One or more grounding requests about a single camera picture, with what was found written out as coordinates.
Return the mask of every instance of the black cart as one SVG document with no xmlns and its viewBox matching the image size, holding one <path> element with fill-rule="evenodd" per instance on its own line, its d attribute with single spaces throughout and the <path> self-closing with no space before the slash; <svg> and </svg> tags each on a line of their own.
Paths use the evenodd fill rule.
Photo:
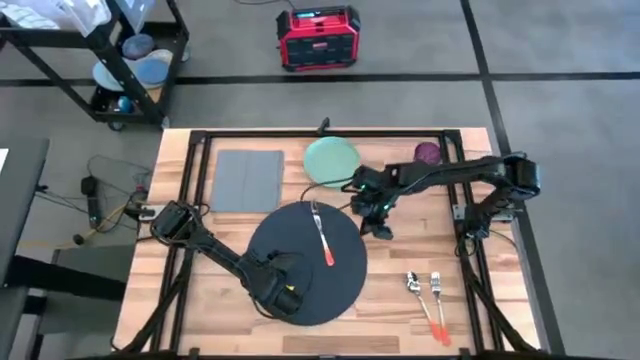
<svg viewBox="0 0 640 360">
<path fill-rule="evenodd" d="M 171 90 L 175 84 L 178 69 L 188 58 L 187 42 L 189 31 L 176 6 L 175 0 L 166 0 L 174 17 L 174 22 L 147 21 L 140 31 L 153 37 L 156 48 L 167 49 L 173 53 L 169 74 L 162 88 L 151 96 L 133 75 L 127 64 L 122 60 L 122 44 L 134 35 L 133 28 L 115 1 L 108 1 L 111 10 L 109 23 L 98 26 L 87 37 L 83 37 L 76 30 L 42 30 L 23 29 L 12 26 L 9 20 L 0 14 L 0 36 L 20 51 L 31 63 L 42 71 L 51 81 L 62 89 L 82 110 L 92 119 L 107 123 L 109 128 L 120 131 L 126 124 L 150 124 L 167 128 L 170 126 L 167 116 Z M 112 44 L 110 37 L 120 23 L 121 30 L 116 44 Z M 122 92 L 107 90 L 99 85 L 89 102 L 83 99 L 71 85 L 61 78 L 32 48 L 71 48 L 90 49 L 102 61 L 105 67 L 124 89 Z M 125 95 L 131 100 L 133 110 L 129 113 L 120 112 L 118 99 Z"/>
</svg>

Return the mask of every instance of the orange-handled fork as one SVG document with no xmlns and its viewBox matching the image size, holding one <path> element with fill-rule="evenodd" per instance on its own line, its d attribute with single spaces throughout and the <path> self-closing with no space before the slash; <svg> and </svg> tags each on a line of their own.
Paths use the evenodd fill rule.
<svg viewBox="0 0 640 360">
<path fill-rule="evenodd" d="M 311 214 L 313 214 L 313 221 L 315 221 L 318 232 L 320 233 L 322 248 L 324 250 L 324 259 L 327 262 L 328 266 L 333 266 L 333 264 L 335 264 L 335 261 L 333 260 L 331 249 L 329 249 L 329 244 L 327 244 L 327 238 L 324 236 L 324 231 L 322 231 L 322 219 L 320 219 L 320 210 L 318 210 L 318 204 L 315 200 L 311 201 Z"/>
<path fill-rule="evenodd" d="M 442 287 L 440 286 L 440 273 L 435 271 L 431 273 L 431 292 L 436 298 L 438 303 L 438 314 L 440 315 L 440 336 L 442 344 L 444 346 L 451 345 L 451 339 L 449 338 L 449 332 L 447 331 L 447 325 L 444 323 L 444 312 L 442 311 L 442 302 L 440 301 L 440 292 Z"/>
<path fill-rule="evenodd" d="M 420 281 L 418 281 L 418 275 L 413 271 L 409 271 L 407 273 L 407 289 L 418 297 L 420 306 L 422 306 L 422 311 L 424 311 L 424 314 L 427 316 L 427 321 L 429 321 L 429 326 L 431 326 L 433 338 L 440 341 L 440 328 L 438 327 L 438 324 L 431 319 L 429 309 L 427 309 L 427 305 L 424 303 L 424 300 L 422 300 L 422 295 L 420 294 Z"/>
</svg>

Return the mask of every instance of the black table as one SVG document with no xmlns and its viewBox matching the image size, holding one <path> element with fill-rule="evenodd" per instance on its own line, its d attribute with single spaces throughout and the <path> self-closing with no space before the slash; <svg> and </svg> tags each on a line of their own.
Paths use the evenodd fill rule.
<svg viewBox="0 0 640 360">
<path fill-rule="evenodd" d="M 41 315 L 46 298 L 30 288 L 121 301 L 126 284 L 16 255 L 49 148 L 47 139 L 0 139 L 9 149 L 0 170 L 0 358 L 7 359 L 22 314 Z"/>
</svg>

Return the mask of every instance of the silver fork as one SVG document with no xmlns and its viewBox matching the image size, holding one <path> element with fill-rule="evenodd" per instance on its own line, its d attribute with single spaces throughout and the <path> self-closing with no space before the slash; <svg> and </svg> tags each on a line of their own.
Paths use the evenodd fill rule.
<svg viewBox="0 0 640 360">
<path fill-rule="evenodd" d="M 427 309 L 427 305 L 422 299 L 421 286 L 420 281 L 418 280 L 418 275 L 416 275 L 416 273 L 414 273 L 413 271 L 407 272 L 407 289 L 418 297 L 420 305 L 422 306 L 422 311 L 424 311 L 424 314 L 427 316 L 427 320 L 429 321 L 429 326 L 431 326 L 431 333 L 433 334 L 433 338 L 440 341 L 440 331 L 438 328 L 438 324 L 436 324 L 435 321 L 431 319 L 429 309 Z"/>
<path fill-rule="evenodd" d="M 444 311 L 442 311 L 442 301 L 440 301 L 442 286 L 440 285 L 440 273 L 437 271 L 431 273 L 431 292 L 436 298 L 436 303 L 438 303 L 438 314 L 440 315 L 440 337 L 442 343 L 445 346 L 449 346 L 451 345 L 451 339 L 449 338 L 449 332 L 447 331 L 447 327 L 444 322 Z"/>
</svg>

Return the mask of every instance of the concrete floor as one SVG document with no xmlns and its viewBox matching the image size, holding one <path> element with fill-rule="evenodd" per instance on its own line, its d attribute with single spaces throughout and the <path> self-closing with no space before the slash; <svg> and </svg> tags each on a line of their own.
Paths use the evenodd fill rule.
<svg viewBox="0 0 640 360">
<path fill-rule="evenodd" d="M 299 7 L 340 3 L 292 1 Z M 458 1 L 350 3 L 361 11 L 361 59 L 353 68 L 332 72 L 477 72 Z M 472 0 L 471 5 L 492 72 L 640 71 L 637 1 Z M 193 46 L 182 75 L 282 73 L 274 18 L 286 4 L 183 0 L 179 6 Z M 153 16 L 166 17 L 163 8 Z M 72 78 L 90 77 L 95 61 L 80 51 L 39 53 Z M 42 77 L 11 47 L 0 54 L 0 64 L 0 79 Z M 497 82 L 495 88 L 511 147 L 528 152 L 544 169 L 543 193 L 528 207 L 567 352 L 636 358 L 640 243 L 634 235 L 640 223 L 633 209 L 640 200 L 634 192 L 640 178 L 635 159 L 640 80 Z M 147 166 L 155 160 L 160 133 L 145 128 L 113 133 L 56 88 L 0 88 L 0 108 L 0 131 L 51 139 L 43 183 L 57 193 L 80 195 L 85 163 L 94 154 Z M 179 86 L 170 115 L 174 127 L 316 126 L 326 116 L 335 126 L 484 126 L 495 140 L 482 86 L 475 81 Z M 96 168 L 100 177 L 132 188 L 131 169 L 113 163 Z M 84 231 L 86 222 L 83 214 L 36 200 L 23 240 L 60 245 Z M 132 242 L 131 231 L 120 229 L 93 246 Z M 40 258 L 52 253 L 32 247 L 21 252 Z M 66 261 L 78 266 L 78 258 L 89 256 L 66 254 Z M 112 258 L 105 269 L 128 266 L 127 256 Z M 96 314 L 87 321 L 65 310 L 68 301 L 52 297 L 45 318 L 54 320 L 45 327 L 56 334 L 45 337 L 41 358 L 106 353 L 116 320 L 109 314 L 117 314 L 117 304 L 84 304 Z M 12 359 L 24 359 L 33 323 L 24 317 Z"/>
</svg>

